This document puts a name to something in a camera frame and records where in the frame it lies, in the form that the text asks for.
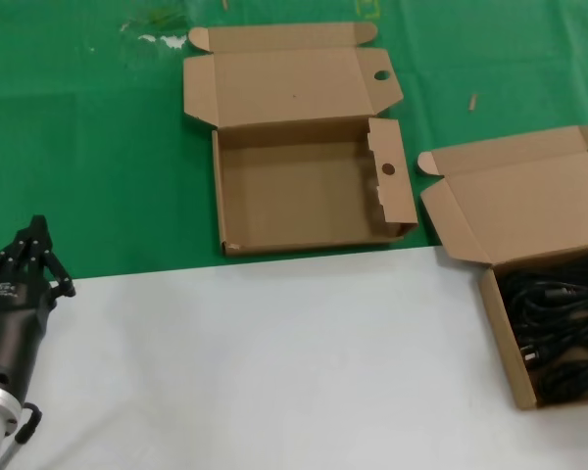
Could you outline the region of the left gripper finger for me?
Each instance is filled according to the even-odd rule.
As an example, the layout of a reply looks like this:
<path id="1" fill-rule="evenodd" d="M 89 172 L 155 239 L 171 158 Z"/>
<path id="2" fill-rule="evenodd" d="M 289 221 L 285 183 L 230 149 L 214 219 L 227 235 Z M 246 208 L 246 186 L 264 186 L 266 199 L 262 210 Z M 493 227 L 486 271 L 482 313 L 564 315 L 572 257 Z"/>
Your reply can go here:
<path id="1" fill-rule="evenodd" d="M 56 301 L 60 297 L 72 298 L 76 294 L 74 282 L 53 252 L 48 223 L 43 215 L 35 215 L 29 226 L 28 273 L 44 278 L 49 273 L 57 285 L 50 289 Z"/>
<path id="2" fill-rule="evenodd" d="M 25 228 L 20 229 L 14 240 L 0 250 L 0 272 L 18 271 L 35 258 L 40 247 L 41 216 L 34 215 Z"/>

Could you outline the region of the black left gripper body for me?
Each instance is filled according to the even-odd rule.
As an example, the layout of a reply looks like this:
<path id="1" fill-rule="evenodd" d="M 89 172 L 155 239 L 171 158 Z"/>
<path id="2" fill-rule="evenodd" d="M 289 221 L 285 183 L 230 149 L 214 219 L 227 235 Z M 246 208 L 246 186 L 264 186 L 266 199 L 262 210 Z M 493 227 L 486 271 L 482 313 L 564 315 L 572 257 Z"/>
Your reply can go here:
<path id="1" fill-rule="evenodd" d="M 0 275 L 0 389 L 27 395 L 50 311 L 56 305 L 43 277 Z"/>

